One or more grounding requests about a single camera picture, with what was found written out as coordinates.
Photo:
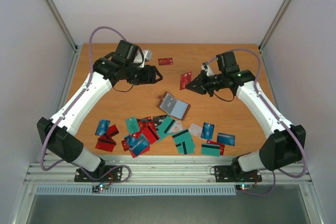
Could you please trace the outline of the red vip card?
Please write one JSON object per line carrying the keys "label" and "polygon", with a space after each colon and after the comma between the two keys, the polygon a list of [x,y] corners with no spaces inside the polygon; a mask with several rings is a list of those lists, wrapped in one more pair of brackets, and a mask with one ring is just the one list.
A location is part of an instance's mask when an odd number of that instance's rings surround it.
{"label": "red vip card", "polygon": [[181,74],[180,76],[180,90],[186,89],[186,86],[192,81],[192,72]]}

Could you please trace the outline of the brown leather card holder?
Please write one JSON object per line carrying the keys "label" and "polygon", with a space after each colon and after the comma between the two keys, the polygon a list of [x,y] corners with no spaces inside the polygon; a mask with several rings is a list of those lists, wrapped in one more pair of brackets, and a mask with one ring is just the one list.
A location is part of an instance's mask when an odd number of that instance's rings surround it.
{"label": "brown leather card holder", "polygon": [[191,108],[190,104],[175,98],[168,92],[160,95],[158,99],[159,103],[157,107],[167,115],[179,120],[184,120],[189,109]]}

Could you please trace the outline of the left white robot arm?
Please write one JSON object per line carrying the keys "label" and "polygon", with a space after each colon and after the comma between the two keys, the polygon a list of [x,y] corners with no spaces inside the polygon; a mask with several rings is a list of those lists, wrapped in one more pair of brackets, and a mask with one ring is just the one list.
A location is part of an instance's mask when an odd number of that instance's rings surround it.
{"label": "left white robot arm", "polygon": [[88,76],[71,99],[51,118],[37,122],[42,156],[51,151],[61,161],[79,167],[91,180],[106,177],[105,161],[85,148],[76,134],[92,108],[119,81],[138,86],[163,79],[156,66],[147,64],[151,58],[150,50],[121,40],[115,51],[92,62]]}

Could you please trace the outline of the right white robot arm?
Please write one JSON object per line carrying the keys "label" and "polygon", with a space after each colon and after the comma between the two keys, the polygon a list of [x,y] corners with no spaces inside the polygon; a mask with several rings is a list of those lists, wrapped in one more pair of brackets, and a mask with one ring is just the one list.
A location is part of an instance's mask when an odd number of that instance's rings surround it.
{"label": "right white robot arm", "polygon": [[307,157],[304,151],[306,131],[302,125],[294,125],[272,104],[258,83],[259,74],[250,70],[240,70],[235,58],[235,49],[214,57],[219,74],[209,74],[208,63],[203,63],[200,74],[186,85],[190,91],[214,96],[216,91],[230,89],[250,110],[266,141],[260,150],[237,156],[231,164],[232,175],[243,180],[251,171],[266,169],[271,172],[302,161],[303,169],[298,175],[285,173],[291,178],[300,178],[307,171]]}

